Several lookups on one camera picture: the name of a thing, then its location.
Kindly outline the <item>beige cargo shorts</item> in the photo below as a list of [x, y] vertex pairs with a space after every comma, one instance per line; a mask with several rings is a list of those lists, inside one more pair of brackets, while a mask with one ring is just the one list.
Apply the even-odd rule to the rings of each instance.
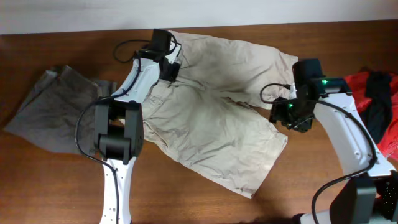
[[288, 138], [257, 112], [288, 97], [298, 57], [275, 47], [176, 33], [181, 68], [145, 99], [144, 137], [174, 161], [252, 198]]

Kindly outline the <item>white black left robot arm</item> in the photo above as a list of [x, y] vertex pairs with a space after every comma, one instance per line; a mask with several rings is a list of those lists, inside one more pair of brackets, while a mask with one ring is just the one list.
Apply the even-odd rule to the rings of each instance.
[[101, 223], [131, 223], [132, 170], [144, 142], [142, 104], [159, 80], [174, 82], [179, 69], [180, 61], [174, 56], [159, 62], [135, 59], [112, 99], [96, 105], [94, 145], [104, 169]]

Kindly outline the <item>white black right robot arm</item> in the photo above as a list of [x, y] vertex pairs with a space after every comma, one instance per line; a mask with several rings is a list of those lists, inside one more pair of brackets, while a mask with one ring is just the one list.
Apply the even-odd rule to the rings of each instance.
[[320, 187], [311, 212], [294, 223], [397, 223], [397, 171], [381, 154], [361, 121], [342, 78], [312, 78], [293, 88], [295, 98], [271, 102], [271, 118], [306, 132], [317, 119], [326, 131], [344, 172]]

